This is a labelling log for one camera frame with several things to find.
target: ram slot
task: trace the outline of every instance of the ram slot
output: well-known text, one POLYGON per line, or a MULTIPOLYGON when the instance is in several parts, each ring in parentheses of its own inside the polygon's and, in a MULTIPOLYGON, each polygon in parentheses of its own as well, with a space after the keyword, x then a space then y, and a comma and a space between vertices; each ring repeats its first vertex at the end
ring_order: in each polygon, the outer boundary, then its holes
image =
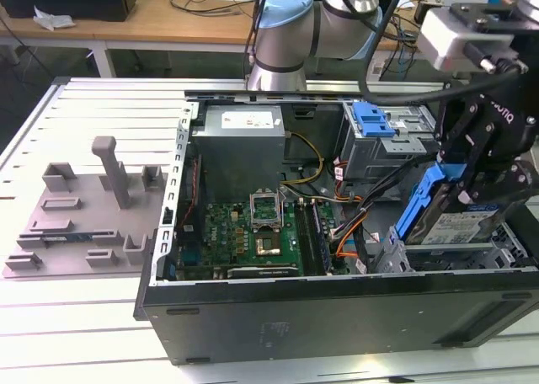
POLYGON ((325 275, 322 255, 316 237, 316 224, 309 205, 295 205, 297 239, 305 276, 325 275))

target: white label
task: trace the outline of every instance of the white label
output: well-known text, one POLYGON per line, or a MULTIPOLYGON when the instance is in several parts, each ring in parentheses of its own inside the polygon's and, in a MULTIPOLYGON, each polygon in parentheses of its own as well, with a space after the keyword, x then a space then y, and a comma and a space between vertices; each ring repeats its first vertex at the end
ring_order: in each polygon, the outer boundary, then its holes
POLYGON ((335 179, 337 180, 343 180, 343 169, 340 167, 337 167, 335 169, 335 179))
POLYGON ((389 125, 393 129, 406 129, 406 123, 404 123, 402 120, 389 120, 389 125))
POLYGON ((221 116, 223 129, 273 129, 271 112, 225 112, 221 116))
POLYGON ((355 261, 355 268, 356 268, 362 275, 365 275, 365 274, 367 273, 367 267, 365 266, 365 264, 364 264, 363 262, 360 261, 359 258, 355 261))
POLYGON ((58 241, 58 242, 67 241, 66 237, 43 237, 42 239, 43 241, 47 241, 50 243, 55 242, 55 241, 58 241))
POLYGON ((497 211, 465 211, 463 213, 442 214, 422 244, 469 243, 481 229, 479 223, 493 216, 497 211))
POLYGON ((367 239, 365 243, 379 243, 380 242, 380 234, 378 232, 373 232, 372 234, 369 234, 370 239, 367 239))

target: gray post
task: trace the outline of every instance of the gray post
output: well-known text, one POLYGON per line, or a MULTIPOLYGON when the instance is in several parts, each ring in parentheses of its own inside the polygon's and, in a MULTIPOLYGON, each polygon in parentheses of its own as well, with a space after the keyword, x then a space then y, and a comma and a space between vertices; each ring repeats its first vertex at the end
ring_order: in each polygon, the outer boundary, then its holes
POLYGON ((129 207, 129 192, 127 191, 127 175, 125 170, 116 161, 116 139, 112 136, 95 137, 92 144, 92 152, 103 163, 104 171, 109 178, 110 187, 115 193, 116 201, 121 209, 129 207))

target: blue drive bay latch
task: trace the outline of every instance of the blue drive bay latch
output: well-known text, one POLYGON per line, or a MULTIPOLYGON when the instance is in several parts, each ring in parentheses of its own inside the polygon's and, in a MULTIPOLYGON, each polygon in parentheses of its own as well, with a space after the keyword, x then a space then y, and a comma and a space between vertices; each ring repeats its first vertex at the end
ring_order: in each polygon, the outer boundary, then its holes
POLYGON ((374 104, 354 102, 354 117, 365 137, 394 137, 397 133, 387 123, 386 113, 374 104))

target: yellow cable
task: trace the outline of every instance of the yellow cable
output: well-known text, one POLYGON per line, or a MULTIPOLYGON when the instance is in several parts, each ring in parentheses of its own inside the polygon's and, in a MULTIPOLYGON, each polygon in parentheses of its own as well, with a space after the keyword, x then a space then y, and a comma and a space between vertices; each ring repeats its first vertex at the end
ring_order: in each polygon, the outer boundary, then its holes
POLYGON ((295 180, 283 180, 281 184, 306 184, 307 182, 311 182, 312 180, 318 178, 320 176, 320 173, 323 171, 323 158, 322 155, 320 155, 320 151, 317 150, 317 148, 304 136, 302 136, 299 133, 292 132, 293 136, 301 138, 312 150, 317 154, 318 157, 318 169, 317 172, 313 176, 309 176, 308 178, 304 179, 295 179, 295 180))

